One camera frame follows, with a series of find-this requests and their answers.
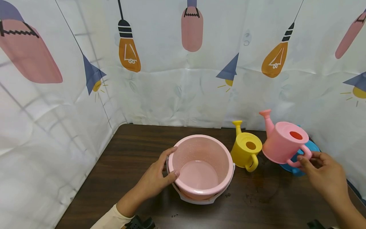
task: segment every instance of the blue plastic dish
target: blue plastic dish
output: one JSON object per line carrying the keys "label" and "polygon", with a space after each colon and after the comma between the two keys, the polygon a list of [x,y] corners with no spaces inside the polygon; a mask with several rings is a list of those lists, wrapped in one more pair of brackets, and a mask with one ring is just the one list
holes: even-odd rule
{"label": "blue plastic dish", "polygon": [[[319,151],[320,152],[318,146],[315,145],[315,143],[310,141],[310,140],[305,144],[305,146],[308,147],[310,149],[310,151]],[[304,154],[304,152],[299,149],[297,151],[297,153],[291,158],[291,161],[297,162],[297,156],[303,155],[303,154]],[[283,164],[283,165],[280,165],[280,166],[284,170],[289,171],[290,173],[293,173],[297,177],[301,177],[301,176],[305,175],[305,173],[303,171],[301,171],[300,169],[291,167],[288,164]]]}

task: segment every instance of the pink light bulb print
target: pink light bulb print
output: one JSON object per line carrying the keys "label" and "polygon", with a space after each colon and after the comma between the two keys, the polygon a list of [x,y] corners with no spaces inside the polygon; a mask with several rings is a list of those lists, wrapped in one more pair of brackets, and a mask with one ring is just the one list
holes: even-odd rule
{"label": "pink light bulb print", "polygon": [[360,30],[362,29],[366,20],[366,10],[356,18],[356,20],[351,24],[348,31],[344,35],[342,41],[339,43],[339,46],[336,50],[335,56],[337,59],[340,59],[351,46],[353,40],[356,38]]}
{"label": "pink light bulb print", "polygon": [[0,47],[18,71],[39,84],[62,82],[51,53],[35,28],[24,22],[19,11],[0,0]]}
{"label": "pink light bulb print", "polygon": [[197,0],[187,0],[187,8],[182,14],[182,45],[190,52],[202,46],[203,16],[197,9]]}

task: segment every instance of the pink watering can spout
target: pink watering can spout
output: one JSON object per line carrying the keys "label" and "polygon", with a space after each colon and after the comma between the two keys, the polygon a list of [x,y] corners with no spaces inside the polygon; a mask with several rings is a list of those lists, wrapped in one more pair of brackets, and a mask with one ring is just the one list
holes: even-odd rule
{"label": "pink watering can spout", "polygon": [[259,112],[259,114],[261,116],[263,116],[264,122],[266,124],[267,138],[269,138],[270,134],[272,133],[273,129],[275,128],[275,125],[273,124],[273,122],[269,116],[270,113],[271,113],[271,109]]}

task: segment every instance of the brown table surface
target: brown table surface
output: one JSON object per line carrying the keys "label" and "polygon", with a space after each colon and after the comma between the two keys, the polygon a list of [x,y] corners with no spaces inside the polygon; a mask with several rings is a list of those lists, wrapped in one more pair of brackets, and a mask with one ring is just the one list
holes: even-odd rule
{"label": "brown table surface", "polygon": [[[247,132],[266,140],[265,132]],[[122,125],[56,229],[90,228],[138,182],[162,151],[192,134],[212,136],[229,151],[235,141],[235,129]],[[158,229],[293,229],[308,228],[306,223],[314,219],[326,228],[336,225],[330,208],[306,176],[293,176],[262,152],[258,156],[258,168],[248,173],[237,167],[228,190],[211,205],[186,203],[170,185],[146,201],[137,214],[144,220],[151,216]],[[364,205],[351,190],[350,196],[365,216]]]}

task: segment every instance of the yellow watering can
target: yellow watering can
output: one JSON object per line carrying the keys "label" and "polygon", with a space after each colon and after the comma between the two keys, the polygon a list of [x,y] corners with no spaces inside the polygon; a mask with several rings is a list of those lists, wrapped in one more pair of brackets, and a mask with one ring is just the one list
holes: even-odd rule
{"label": "yellow watering can", "polygon": [[242,133],[242,122],[232,122],[236,127],[236,140],[230,154],[236,166],[253,172],[258,166],[257,154],[262,150],[262,142],[254,134]]}

